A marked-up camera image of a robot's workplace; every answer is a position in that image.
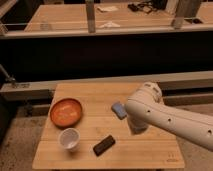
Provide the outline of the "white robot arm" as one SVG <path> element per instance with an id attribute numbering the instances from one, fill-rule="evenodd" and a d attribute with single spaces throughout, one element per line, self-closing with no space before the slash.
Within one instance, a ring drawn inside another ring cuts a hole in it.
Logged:
<path id="1" fill-rule="evenodd" d="M 213 116 L 190 112 L 161 103 L 157 83 L 145 82 L 124 104 L 130 128 L 140 133 L 147 123 L 213 152 Z"/>

